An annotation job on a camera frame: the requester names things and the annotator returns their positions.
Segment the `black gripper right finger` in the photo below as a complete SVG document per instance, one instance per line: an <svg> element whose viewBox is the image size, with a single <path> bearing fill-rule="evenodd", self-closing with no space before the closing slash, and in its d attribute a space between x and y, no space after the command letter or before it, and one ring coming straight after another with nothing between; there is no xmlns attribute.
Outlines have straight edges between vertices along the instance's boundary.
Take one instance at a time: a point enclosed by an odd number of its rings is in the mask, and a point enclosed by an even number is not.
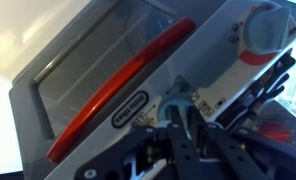
<svg viewBox="0 0 296 180"><path fill-rule="evenodd" d="M188 107L187 124L207 178L270 180L227 131L216 124L206 123L195 106Z"/></svg>

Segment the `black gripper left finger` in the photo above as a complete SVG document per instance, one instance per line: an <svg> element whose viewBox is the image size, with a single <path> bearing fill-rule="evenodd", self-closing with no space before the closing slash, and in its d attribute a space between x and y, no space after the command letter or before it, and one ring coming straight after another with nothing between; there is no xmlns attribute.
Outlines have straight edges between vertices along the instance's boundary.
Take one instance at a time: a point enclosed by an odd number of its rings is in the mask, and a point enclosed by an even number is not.
<svg viewBox="0 0 296 180"><path fill-rule="evenodd" d="M167 126L167 131L179 180L205 180L197 151L180 124L179 117L175 116L175 120L175 123Z"/></svg>

